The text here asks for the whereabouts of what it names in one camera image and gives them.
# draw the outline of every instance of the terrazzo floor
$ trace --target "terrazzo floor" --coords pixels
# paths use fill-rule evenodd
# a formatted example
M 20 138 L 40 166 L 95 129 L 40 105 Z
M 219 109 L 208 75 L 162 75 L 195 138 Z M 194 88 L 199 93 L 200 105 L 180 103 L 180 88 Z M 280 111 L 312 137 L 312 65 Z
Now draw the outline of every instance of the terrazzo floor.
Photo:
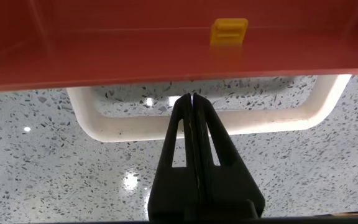
M 95 88 L 106 116 L 169 114 L 197 92 L 217 110 L 306 100 L 315 77 Z M 305 131 L 232 136 L 266 199 L 265 217 L 358 211 L 358 76 L 334 111 Z M 76 122 L 65 90 L 0 93 L 0 223 L 145 220 L 163 141 L 101 143 Z M 185 166 L 177 141 L 175 166 Z

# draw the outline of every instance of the red plastic tray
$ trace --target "red plastic tray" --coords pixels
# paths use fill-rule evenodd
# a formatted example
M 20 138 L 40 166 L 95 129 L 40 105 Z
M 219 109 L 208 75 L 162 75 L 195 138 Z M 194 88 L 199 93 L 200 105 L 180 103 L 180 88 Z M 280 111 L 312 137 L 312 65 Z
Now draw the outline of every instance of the red plastic tray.
M 358 74 L 358 0 L 0 0 L 0 90 L 329 73 Z

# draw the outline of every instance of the white handle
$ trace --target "white handle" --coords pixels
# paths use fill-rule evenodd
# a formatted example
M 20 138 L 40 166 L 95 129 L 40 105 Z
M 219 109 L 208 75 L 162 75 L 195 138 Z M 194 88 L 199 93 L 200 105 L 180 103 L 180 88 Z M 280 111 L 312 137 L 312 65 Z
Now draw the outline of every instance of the white handle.
M 230 135 L 304 130 L 322 122 L 334 109 L 352 75 L 321 75 L 309 98 L 297 108 L 222 111 L 218 115 Z M 95 108 L 91 87 L 67 88 L 82 129 L 101 142 L 165 139 L 169 116 L 108 118 Z M 183 138 L 179 125 L 178 138 Z

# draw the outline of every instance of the yellow clip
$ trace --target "yellow clip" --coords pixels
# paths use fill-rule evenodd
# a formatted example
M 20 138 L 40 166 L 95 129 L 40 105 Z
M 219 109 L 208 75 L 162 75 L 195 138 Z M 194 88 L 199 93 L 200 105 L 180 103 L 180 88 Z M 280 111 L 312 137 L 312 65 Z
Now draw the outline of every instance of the yellow clip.
M 248 27 L 247 19 L 216 19 L 211 28 L 210 45 L 241 45 Z

